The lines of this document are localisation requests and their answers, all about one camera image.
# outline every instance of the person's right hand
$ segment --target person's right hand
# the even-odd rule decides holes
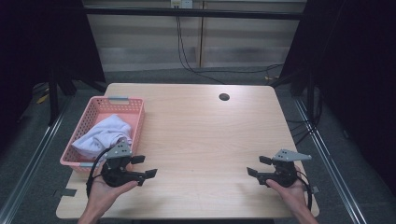
[[[300,180],[296,180],[288,188],[283,188],[272,179],[267,179],[266,183],[269,187],[276,190],[291,213],[300,223],[318,223],[306,206],[303,183]]]

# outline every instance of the power outlet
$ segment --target power outlet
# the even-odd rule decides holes
[[[192,8],[192,0],[181,0],[182,8]]]
[[[171,8],[181,8],[181,0],[171,0]]]

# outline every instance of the person's left hand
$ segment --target person's left hand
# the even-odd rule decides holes
[[[96,169],[93,176],[101,173],[103,162]],[[128,182],[117,188],[110,187],[101,176],[97,176],[92,183],[90,198],[84,213],[78,223],[96,223],[96,221],[113,205],[116,199],[134,187],[137,186],[136,181]]]

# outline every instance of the gray carpet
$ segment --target gray carpet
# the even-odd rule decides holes
[[[257,67],[248,70],[258,71],[262,69]],[[220,72],[222,70],[243,72],[247,71],[246,68],[219,68],[215,70],[218,72],[202,73],[200,75],[213,77],[225,84],[266,85],[273,79],[267,80],[265,76],[274,77],[278,74],[278,70],[271,70],[269,74],[265,72],[250,74]],[[198,76],[184,69],[107,73],[106,79],[107,84],[112,82],[219,84],[215,80]],[[77,94],[71,99],[71,104],[64,113],[62,124],[52,139],[48,151],[44,155],[44,160],[39,165],[12,223],[76,223],[75,220],[60,220],[55,215],[60,199],[54,197],[53,193],[57,189],[64,189],[71,174],[71,169],[62,166],[59,159],[89,99],[94,95],[102,95],[99,91],[93,90],[80,82],[76,82],[76,85],[78,87]],[[290,96],[289,86],[283,85],[276,88],[276,94],[285,118],[287,120],[301,120],[294,99]],[[64,98],[61,95],[60,105],[62,105]],[[35,148],[48,128],[49,113],[49,101],[42,105],[36,105],[34,99],[19,124],[19,131],[15,138],[3,150],[6,153],[0,160],[0,169],[3,171],[0,175],[2,206],[9,193],[17,185],[25,164],[35,153]],[[289,122],[292,130],[291,134],[296,135],[294,137],[295,142],[306,132],[305,126],[299,125],[300,123]],[[394,223],[394,220],[396,220],[395,197],[391,195],[376,172],[365,162],[353,141],[344,137],[342,125],[326,105],[323,106],[318,130],[340,173],[356,197],[367,222]],[[304,168],[311,183],[320,190],[320,193],[316,194],[320,208],[318,221],[320,223],[353,223],[310,136],[308,135],[297,148],[300,152],[310,154],[314,158],[312,161],[304,162]],[[106,219],[101,223],[134,222],[131,220]],[[173,223],[173,221],[146,220],[140,223]],[[217,220],[216,223],[252,224],[264,223],[264,220],[228,220],[227,222]],[[290,218],[276,220],[275,223],[296,223],[296,221]]]

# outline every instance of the light wood tabletop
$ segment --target light wood tabletop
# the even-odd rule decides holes
[[[222,93],[230,99],[220,100]],[[144,100],[137,154],[146,160],[134,170],[158,173],[143,187],[121,195],[104,217],[291,217],[278,194],[247,172],[251,167],[272,173],[275,168],[260,163],[259,156],[272,158],[281,148],[296,150],[273,88],[115,83],[105,96]],[[66,188],[77,193],[62,197],[59,218],[80,217],[87,202],[87,176],[72,173]],[[319,212],[315,197],[312,212]]]

